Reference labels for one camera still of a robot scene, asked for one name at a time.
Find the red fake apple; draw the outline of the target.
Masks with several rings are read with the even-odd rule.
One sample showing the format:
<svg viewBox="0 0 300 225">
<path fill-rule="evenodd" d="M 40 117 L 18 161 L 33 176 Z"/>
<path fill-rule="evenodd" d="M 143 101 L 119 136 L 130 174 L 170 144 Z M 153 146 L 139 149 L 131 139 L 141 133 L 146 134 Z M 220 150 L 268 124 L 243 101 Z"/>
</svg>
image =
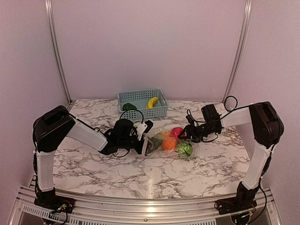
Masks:
<svg viewBox="0 0 300 225">
<path fill-rule="evenodd" d="M 181 127 L 174 127 L 171 130 L 171 136 L 175 137 L 175 138 L 178 138 L 178 136 L 181 134 L 182 131 L 183 131 L 183 128 L 181 128 Z"/>
</svg>

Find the clear zip top bag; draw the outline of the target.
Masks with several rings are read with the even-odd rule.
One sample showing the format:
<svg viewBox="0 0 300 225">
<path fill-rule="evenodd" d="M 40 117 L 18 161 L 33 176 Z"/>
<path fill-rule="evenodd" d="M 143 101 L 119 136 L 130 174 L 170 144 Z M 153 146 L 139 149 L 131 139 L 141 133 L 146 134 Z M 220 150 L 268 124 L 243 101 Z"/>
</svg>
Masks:
<svg viewBox="0 0 300 225">
<path fill-rule="evenodd" d="M 194 153 L 193 144 L 186 139 L 183 128 L 160 130 L 144 136 L 142 156 L 144 158 L 187 159 Z"/>
</svg>

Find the orange fake orange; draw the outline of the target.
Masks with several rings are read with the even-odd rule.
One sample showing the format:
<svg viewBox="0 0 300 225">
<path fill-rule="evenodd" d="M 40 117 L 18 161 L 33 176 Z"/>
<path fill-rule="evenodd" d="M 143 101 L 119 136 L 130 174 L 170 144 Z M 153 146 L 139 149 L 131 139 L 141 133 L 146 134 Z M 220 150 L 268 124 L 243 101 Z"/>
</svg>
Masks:
<svg viewBox="0 0 300 225">
<path fill-rule="evenodd" d="M 173 137 L 168 137 L 163 140 L 162 148 L 163 150 L 173 150 L 177 146 L 177 139 Z"/>
</svg>

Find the green orange fake mango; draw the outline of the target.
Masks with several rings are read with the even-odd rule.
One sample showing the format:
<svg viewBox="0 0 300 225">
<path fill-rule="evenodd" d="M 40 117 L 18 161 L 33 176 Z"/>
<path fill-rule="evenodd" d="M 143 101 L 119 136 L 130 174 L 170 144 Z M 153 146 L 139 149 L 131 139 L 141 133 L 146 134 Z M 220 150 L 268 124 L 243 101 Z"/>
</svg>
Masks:
<svg viewBox="0 0 300 225">
<path fill-rule="evenodd" d="M 153 143 L 154 146 L 159 147 L 162 145 L 163 140 L 166 137 L 169 137 L 171 135 L 171 132 L 169 131 L 161 131 L 159 133 L 156 133 L 153 137 L 150 138 L 150 141 Z"/>
</svg>

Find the green fake cabbage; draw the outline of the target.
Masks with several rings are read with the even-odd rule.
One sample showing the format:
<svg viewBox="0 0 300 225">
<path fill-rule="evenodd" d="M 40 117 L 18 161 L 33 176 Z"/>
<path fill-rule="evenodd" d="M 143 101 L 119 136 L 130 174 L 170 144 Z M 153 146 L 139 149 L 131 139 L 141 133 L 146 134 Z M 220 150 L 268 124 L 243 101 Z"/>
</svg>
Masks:
<svg viewBox="0 0 300 225">
<path fill-rule="evenodd" d="M 131 103 L 125 103 L 122 107 L 122 111 L 128 111 L 128 110 L 136 110 L 136 106 Z"/>
</svg>

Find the yellow fake banana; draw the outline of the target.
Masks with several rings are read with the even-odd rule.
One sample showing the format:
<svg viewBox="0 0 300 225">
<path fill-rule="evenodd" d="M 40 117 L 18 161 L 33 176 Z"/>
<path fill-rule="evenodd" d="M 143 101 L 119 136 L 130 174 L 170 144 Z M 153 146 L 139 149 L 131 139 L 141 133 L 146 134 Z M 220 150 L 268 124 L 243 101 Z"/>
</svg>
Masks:
<svg viewBox="0 0 300 225">
<path fill-rule="evenodd" d="M 147 109 L 153 108 L 153 107 L 155 106 L 155 104 L 156 104 L 158 101 L 159 101 L 159 98 L 158 98 L 158 97 L 153 97 L 153 98 L 151 98 L 151 99 L 148 101 L 148 103 L 147 103 L 147 105 L 146 105 L 146 108 L 147 108 Z"/>
</svg>

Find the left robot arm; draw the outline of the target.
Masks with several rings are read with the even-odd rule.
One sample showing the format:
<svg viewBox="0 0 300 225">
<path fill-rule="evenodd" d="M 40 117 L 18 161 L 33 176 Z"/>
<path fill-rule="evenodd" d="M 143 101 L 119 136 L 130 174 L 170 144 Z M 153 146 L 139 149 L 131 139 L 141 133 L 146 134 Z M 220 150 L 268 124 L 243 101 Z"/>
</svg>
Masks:
<svg viewBox="0 0 300 225">
<path fill-rule="evenodd" d="M 32 133 L 37 199 L 50 209 L 59 205 L 53 183 L 53 163 L 55 151 L 66 137 L 88 145 L 103 155 L 115 154 L 119 149 L 135 150 L 141 154 L 144 135 L 152 126 L 150 120 L 142 119 L 140 125 L 135 126 L 131 120 L 120 117 L 113 128 L 103 133 L 76 118 L 62 105 L 45 113 L 34 122 Z"/>
</svg>

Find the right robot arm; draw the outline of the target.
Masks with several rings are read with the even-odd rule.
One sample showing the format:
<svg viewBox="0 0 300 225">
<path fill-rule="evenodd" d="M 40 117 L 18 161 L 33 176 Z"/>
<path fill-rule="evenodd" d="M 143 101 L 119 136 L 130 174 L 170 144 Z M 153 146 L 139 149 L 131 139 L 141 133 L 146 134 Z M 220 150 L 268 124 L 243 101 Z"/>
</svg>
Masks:
<svg viewBox="0 0 300 225">
<path fill-rule="evenodd" d="M 213 104 L 204 106 L 201 111 L 204 121 L 195 120 L 191 113 L 187 113 L 189 124 L 178 135 L 179 139 L 199 143 L 210 134 L 220 134 L 223 128 L 252 125 L 255 149 L 248 171 L 237 188 L 237 196 L 232 200 L 232 206 L 242 210 L 260 188 L 273 150 L 284 133 L 283 122 L 269 101 L 234 108 L 223 115 L 217 112 Z"/>
</svg>

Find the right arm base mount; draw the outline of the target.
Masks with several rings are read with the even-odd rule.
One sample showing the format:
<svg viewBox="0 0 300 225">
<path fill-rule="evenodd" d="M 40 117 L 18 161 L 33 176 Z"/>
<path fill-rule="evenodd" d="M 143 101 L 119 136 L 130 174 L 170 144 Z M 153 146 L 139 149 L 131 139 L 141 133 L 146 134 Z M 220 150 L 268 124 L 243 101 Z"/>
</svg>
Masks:
<svg viewBox="0 0 300 225">
<path fill-rule="evenodd" d="M 237 187 L 235 197 L 217 200 L 214 204 L 215 209 L 218 210 L 220 215 L 227 213 L 234 213 L 242 210 L 248 210 L 256 207 L 255 195 L 259 190 L 259 186 L 254 189 L 248 190 L 242 182 Z"/>
</svg>

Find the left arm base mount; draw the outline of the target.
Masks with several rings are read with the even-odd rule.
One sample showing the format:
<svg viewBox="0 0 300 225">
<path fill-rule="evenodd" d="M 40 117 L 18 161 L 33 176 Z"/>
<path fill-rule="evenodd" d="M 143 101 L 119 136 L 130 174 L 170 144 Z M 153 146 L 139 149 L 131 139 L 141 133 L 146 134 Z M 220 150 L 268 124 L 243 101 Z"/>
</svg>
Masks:
<svg viewBox="0 0 300 225">
<path fill-rule="evenodd" d="M 75 200 L 73 198 L 56 195 L 55 189 L 42 192 L 38 186 L 35 186 L 36 198 L 34 204 L 46 209 L 52 210 L 53 213 L 65 211 L 72 213 Z"/>
</svg>

